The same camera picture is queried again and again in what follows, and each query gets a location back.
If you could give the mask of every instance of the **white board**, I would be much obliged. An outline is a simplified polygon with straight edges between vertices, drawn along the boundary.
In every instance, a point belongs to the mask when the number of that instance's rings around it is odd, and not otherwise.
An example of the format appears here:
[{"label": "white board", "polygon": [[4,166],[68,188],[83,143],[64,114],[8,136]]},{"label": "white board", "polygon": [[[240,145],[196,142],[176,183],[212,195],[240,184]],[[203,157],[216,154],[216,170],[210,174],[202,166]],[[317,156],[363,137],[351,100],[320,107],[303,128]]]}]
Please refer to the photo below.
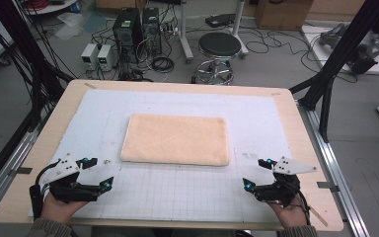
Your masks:
[{"label": "white board", "polygon": [[[226,119],[229,166],[121,162],[134,113]],[[271,184],[271,170],[259,167],[258,159],[291,157],[273,98],[110,90],[86,93],[52,162],[66,153],[78,160],[99,158],[97,166],[81,171],[81,184],[114,176],[113,189],[75,217],[268,223],[278,220],[266,203],[244,191],[242,178]]]},{"label": "white board", "polygon": [[[329,56],[332,53],[332,49],[328,45],[320,45],[317,40],[320,36],[320,33],[327,32],[331,30],[332,28],[321,28],[321,27],[310,27],[310,26],[303,26],[302,32],[309,43],[309,45],[312,47],[312,51],[314,55],[316,56],[319,65],[323,67],[325,65],[326,61],[328,60]],[[379,75],[379,56],[376,56],[374,58],[375,61],[378,62],[378,64],[375,64],[372,66],[368,71],[366,71],[364,74],[371,74],[371,75]],[[344,65],[343,70],[351,72],[349,66]]]}]

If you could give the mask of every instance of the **sleeve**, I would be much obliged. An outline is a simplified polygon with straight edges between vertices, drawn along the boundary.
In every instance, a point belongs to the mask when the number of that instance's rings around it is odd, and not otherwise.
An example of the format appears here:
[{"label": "sleeve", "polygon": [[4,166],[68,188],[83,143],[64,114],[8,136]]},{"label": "sleeve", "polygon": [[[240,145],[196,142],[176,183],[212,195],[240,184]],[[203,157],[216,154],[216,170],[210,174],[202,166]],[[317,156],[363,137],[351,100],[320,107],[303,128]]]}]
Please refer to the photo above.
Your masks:
[{"label": "sleeve", "polygon": [[26,237],[70,237],[69,226],[49,219],[38,218]]},{"label": "sleeve", "polygon": [[280,237],[317,237],[316,228],[312,225],[287,228],[279,232]]}]

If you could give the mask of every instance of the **black stool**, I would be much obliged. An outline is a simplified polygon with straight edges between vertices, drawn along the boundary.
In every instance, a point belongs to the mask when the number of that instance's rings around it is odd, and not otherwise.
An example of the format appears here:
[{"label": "black stool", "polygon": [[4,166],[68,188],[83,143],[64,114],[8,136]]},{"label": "black stool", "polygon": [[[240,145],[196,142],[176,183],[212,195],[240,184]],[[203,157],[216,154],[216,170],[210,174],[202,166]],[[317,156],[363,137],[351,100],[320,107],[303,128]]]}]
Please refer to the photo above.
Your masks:
[{"label": "black stool", "polygon": [[229,59],[241,50],[239,40],[225,33],[208,33],[199,39],[198,49],[210,59],[196,68],[192,83],[199,79],[206,84],[229,85],[233,80]]}]

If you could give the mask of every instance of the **gray floor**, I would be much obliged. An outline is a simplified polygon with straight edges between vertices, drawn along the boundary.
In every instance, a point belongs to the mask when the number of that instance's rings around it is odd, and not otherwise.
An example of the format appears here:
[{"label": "gray floor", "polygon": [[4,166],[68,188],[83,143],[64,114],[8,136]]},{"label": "gray floor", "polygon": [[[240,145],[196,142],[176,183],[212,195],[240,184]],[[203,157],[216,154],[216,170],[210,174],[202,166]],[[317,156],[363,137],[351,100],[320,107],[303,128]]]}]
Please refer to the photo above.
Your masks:
[{"label": "gray floor", "polygon": [[[93,16],[94,10],[90,7],[83,12],[85,19]],[[46,16],[43,20],[47,24],[57,23],[57,15]],[[97,22],[88,25],[87,29],[98,29]],[[245,18],[244,27],[254,27],[253,19]],[[203,18],[192,18],[189,26],[203,29],[208,27]],[[61,26],[52,27],[54,31]],[[85,79],[85,69],[80,60],[80,54],[86,44],[91,41],[92,31],[84,31],[79,37],[69,40],[51,37],[50,42],[54,50],[65,61],[75,75]],[[291,36],[301,37],[297,32],[285,32]],[[175,61],[175,69],[168,75],[148,72],[145,77],[156,82],[189,83],[194,69],[205,58],[196,50],[197,40],[203,33],[188,33],[189,44],[192,46],[194,60],[187,64],[178,38],[170,39],[172,46],[171,58]],[[277,34],[283,43],[289,42],[293,51],[304,50],[306,45],[298,39]],[[260,39],[257,32],[242,28],[241,39],[248,43],[254,51],[265,51],[265,47],[255,41]],[[281,87],[290,88],[315,75],[300,61],[304,53],[292,54],[288,45],[271,47],[267,53],[250,52],[244,59],[232,60],[235,70],[235,80],[232,86],[254,87]],[[304,59],[312,69],[318,70],[316,62]],[[344,79],[354,80],[352,76],[342,75]],[[379,115],[376,107],[379,106],[379,76],[359,75],[356,83],[348,83],[337,79],[334,84],[331,114],[329,121],[329,140],[338,158],[343,175],[354,200],[359,208],[368,232],[371,236],[379,236]],[[300,99],[305,92],[294,95]],[[27,89],[13,65],[0,66],[0,151],[27,114],[31,104]],[[29,225],[0,224],[0,236],[23,236]],[[75,227],[79,236],[90,236],[89,227]],[[255,236],[275,236],[272,232],[254,232]],[[340,233],[321,232],[320,236],[351,236],[347,223]]]}]

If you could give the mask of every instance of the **beige towel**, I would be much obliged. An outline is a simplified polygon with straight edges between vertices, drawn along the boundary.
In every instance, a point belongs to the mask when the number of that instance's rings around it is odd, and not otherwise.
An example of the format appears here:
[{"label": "beige towel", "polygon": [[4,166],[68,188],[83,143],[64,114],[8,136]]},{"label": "beige towel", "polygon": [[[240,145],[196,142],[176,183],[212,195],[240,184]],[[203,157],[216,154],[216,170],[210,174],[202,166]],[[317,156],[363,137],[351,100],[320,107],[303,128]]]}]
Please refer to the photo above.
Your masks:
[{"label": "beige towel", "polygon": [[223,118],[135,114],[120,155],[123,161],[225,166],[229,164]]}]

